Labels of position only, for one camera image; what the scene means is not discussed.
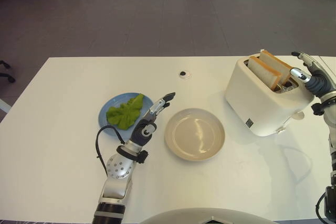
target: beige plate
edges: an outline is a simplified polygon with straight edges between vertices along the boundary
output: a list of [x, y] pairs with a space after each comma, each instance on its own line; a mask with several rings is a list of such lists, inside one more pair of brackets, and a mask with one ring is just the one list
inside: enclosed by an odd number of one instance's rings
[[222, 148], [224, 138], [224, 128], [218, 118], [202, 109], [176, 113], [164, 133], [168, 147], [189, 161], [211, 158]]

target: white toaster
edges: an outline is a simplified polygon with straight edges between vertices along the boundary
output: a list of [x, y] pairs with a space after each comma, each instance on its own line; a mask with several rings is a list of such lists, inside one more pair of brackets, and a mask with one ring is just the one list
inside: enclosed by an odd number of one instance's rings
[[304, 83], [290, 78], [285, 87], [272, 91], [247, 67], [248, 59], [237, 61], [225, 92], [245, 126], [258, 136], [267, 136], [283, 131], [292, 118], [302, 119], [301, 111], [314, 98]]

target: robotic hand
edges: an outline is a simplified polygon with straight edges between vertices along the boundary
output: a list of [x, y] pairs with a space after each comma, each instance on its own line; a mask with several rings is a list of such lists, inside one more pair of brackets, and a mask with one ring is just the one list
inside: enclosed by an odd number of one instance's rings
[[318, 201], [316, 212], [320, 218], [318, 207], [324, 197], [324, 214], [330, 221], [336, 223], [336, 83], [325, 69], [308, 54], [292, 52], [292, 55], [303, 60], [303, 65], [308, 68], [311, 74], [307, 74], [298, 68], [292, 68], [290, 70], [291, 75], [299, 78], [312, 94], [320, 98], [321, 103], [315, 103], [312, 109], [314, 115], [324, 115], [324, 121], [329, 127], [329, 145], [332, 160], [331, 186], [325, 189], [325, 194]]
[[136, 163], [144, 163], [148, 156], [148, 152], [141, 149], [156, 130], [156, 116], [170, 105], [169, 101], [174, 96], [175, 93], [167, 94], [154, 103], [135, 126], [131, 138], [118, 146], [117, 153], [109, 158], [106, 165], [108, 178], [94, 213], [93, 224], [121, 223], [132, 184], [132, 172]]

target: green lettuce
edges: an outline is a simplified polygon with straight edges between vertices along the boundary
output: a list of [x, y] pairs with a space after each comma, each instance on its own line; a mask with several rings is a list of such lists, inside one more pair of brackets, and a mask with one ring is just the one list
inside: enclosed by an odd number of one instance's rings
[[121, 130], [127, 130], [140, 116], [142, 104], [143, 94], [138, 94], [127, 103], [122, 103], [119, 108], [110, 107], [106, 112], [107, 121]]

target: toast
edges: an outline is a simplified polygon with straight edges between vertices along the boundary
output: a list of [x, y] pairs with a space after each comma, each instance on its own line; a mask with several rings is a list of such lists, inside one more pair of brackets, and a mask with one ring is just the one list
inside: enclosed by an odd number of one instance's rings
[[281, 78], [281, 73], [255, 56], [248, 59], [247, 67], [271, 90], [274, 91]]
[[288, 81], [290, 78], [290, 70], [292, 69], [292, 66], [278, 59], [266, 50], [260, 52], [259, 59], [271, 68], [281, 73], [282, 76], [280, 78], [279, 84], [284, 85]]

